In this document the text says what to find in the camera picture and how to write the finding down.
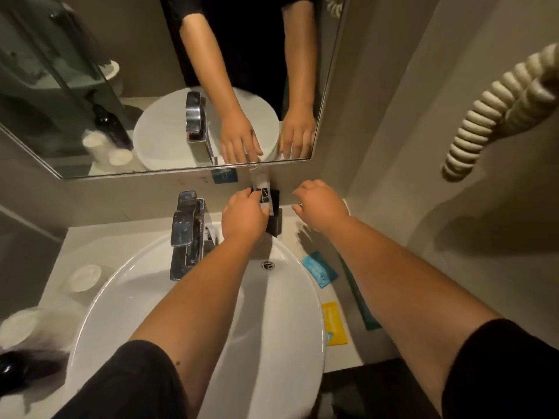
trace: white sink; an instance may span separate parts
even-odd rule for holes
[[[134,148],[138,158],[150,170],[196,168],[209,165],[203,143],[194,146],[186,141],[186,95],[199,91],[206,97],[208,133],[217,162],[225,164],[221,156],[221,122],[215,108],[201,86],[185,88],[167,94],[150,105],[134,128]],[[276,112],[265,100],[247,91],[234,88],[244,114],[254,128],[262,152],[262,161],[276,160],[280,122]]]
[[[172,251],[170,236],[154,241],[100,291],[70,357],[65,401],[176,284],[169,280]],[[266,261],[275,268],[266,270]],[[265,234],[257,243],[199,419],[294,419],[310,412],[325,354],[322,309],[311,279],[282,242]]]

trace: white coiled hose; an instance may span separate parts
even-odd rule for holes
[[[444,179],[461,181],[488,143],[536,126],[558,103],[559,47],[551,44],[518,63],[473,103],[442,167]]]
[[[326,10],[336,19],[342,15],[343,7],[343,0],[326,0]]]

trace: faucet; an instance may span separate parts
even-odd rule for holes
[[[193,153],[195,145],[203,142],[210,157],[210,163],[217,165],[217,156],[213,154],[208,134],[205,105],[206,98],[198,91],[189,91],[186,95],[186,140],[192,144]]]
[[[196,191],[181,192],[171,228],[171,280],[181,280],[202,260],[205,253],[215,248],[211,230],[211,219],[204,199],[196,198]]]

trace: hand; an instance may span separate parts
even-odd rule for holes
[[[247,188],[229,199],[223,210],[221,230],[225,239],[242,239],[253,246],[266,230],[270,209],[260,209],[260,191]]]
[[[302,206],[294,204],[293,210],[315,231],[327,235],[332,225],[349,217],[346,204],[332,187],[320,179],[303,182],[293,194],[303,202]]]
[[[232,112],[221,119],[221,155],[225,163],[259,161],[264,153],[258,144],[254,129],[242,110]]]
[[[283,119],[279,150],[284,159],[309,157],[316,131],[316,120],[312,107],[290,107]]]

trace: person's right arm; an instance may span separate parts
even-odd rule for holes
[[[262,150],[249,120],[243,113],[215,35],[201,13],[182,20],[181,39],[200,84],[221,119],[221,154],[226,163],[258,161]]]
[[[464,342],[499,314],[426,261],[349,215],[321,180],[293,192],[293,210],[324,234],[355,276],[373,316],[441,412],[448,374]]]

